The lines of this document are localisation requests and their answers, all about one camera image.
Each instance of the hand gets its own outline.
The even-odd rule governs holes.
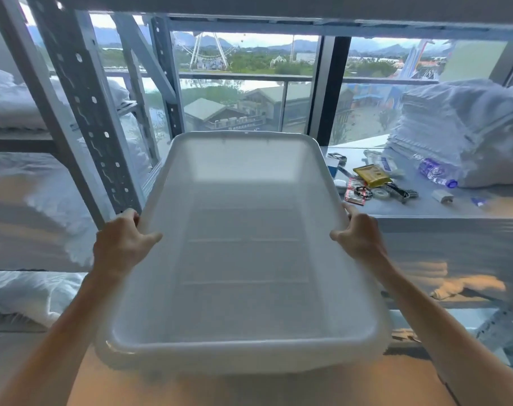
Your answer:
[[[161,240],[159,232],[142,235],[136,228],[139,219],[138,212],[129,208],[97,232],[93,272],[123,278]]]
[[[377,256],[386,256],[381,231],[377,220],[368,214],[362,214],[356,207],[343,202],[348,212],[350,224],[345,231],[332,231],[330,238],[338,242],[352,258],[367,261]]]

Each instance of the plastic bottle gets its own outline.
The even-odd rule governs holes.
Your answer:
[[[431,158],[424,158],[422,155],[414,156],[418,163],[418,171],[436,184],[444,185],[447,188],[456,188],[458,182],[453,179],[456,167],[450,164],[440,163]]]

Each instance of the white plastic bin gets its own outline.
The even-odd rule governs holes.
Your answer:
[[[328,237],[347,224],[311,137],[177,136],[141,221],[165,236],[119,293],[98,355],[117,369],[230,374],[382,354],[375,282]]]

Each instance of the person's left hand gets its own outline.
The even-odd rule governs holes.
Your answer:
[[[129,208],[97,232],[93,246],[95,276],[122,279],[162,239],[159,232],[141,234],[136,228],[139,219],[138,212]]]

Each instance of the person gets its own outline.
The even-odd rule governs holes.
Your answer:
[[[471,336],[389,259],[377,220],[344,204],[350,224],[332,231],[351,257],[395,299],[461,406],[513,406],[513,370]],[[65,405],[104,309],[115,289],[162,238],[141,234],[128,209],[104,225],[93,248],[95,263],[72,303],[29,360],[0,393],[0,406]]]

